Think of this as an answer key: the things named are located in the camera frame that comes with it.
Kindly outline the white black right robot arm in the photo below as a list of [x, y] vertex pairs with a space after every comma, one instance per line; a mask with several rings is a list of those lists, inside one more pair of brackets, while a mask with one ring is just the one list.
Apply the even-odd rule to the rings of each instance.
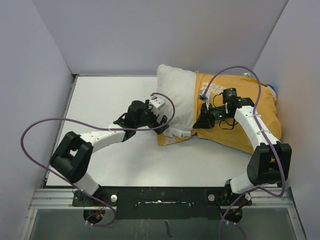
[[222, 105], [214, 107], [207, 96], [194, 129], [212, 129], [217, 121], [233, 119], [246, 133], [253, 154], [246, 172], [230, 180], [230, 187], [222, 192], [223, 200], [230, 205], [241, 198], [241, 194], [269, 184], [285, 183], [289, 176], [292, 148], [275, 137], [258, 114], [254, 102], [249, 97], [240, 97], [235, 88], [223, 90]]

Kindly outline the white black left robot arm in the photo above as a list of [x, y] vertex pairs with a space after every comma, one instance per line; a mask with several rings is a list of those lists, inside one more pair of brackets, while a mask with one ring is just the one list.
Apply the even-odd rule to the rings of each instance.
[[84, 200], [95, 206], [100, 203], [102, 193], [99, 184], [87, 172], [93, 153], [112, 144], [122, 143], [132, 138], [137, 129], [148, 127], [158, 135], [166, 130], [168, 118], [159, 118], [165, 101], [155, 97], [145, 102], [135, 100], [127, 112], [107, 127], [107, 130], [76, 134], [68, 132], [56, 148], [49, 164], [67, 181], [85, 191]]

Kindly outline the blue yellow Mickey pillowcase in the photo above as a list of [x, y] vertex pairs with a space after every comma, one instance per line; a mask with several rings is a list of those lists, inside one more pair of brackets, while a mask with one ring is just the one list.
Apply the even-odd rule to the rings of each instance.
[[201, 74], [160, 66], [157, 91], [164, 95], [160, 117], [168, 128], [158, 135], [159, 146], [197, 135], [252, 154], [261, 144], [276, 149], [282, 128], [276, 94], [266, 84], [239, 75]]

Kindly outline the white pillow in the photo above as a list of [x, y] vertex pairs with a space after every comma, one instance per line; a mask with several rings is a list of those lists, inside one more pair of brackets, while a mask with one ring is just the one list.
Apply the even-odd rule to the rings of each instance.
[[175, 106], [175, 114], [163, 134], [180, 139], [190, 137], [194, 124], [195, 86], [197, 75], [161, 64], [157, 69], [157, 92], [169, 97]]

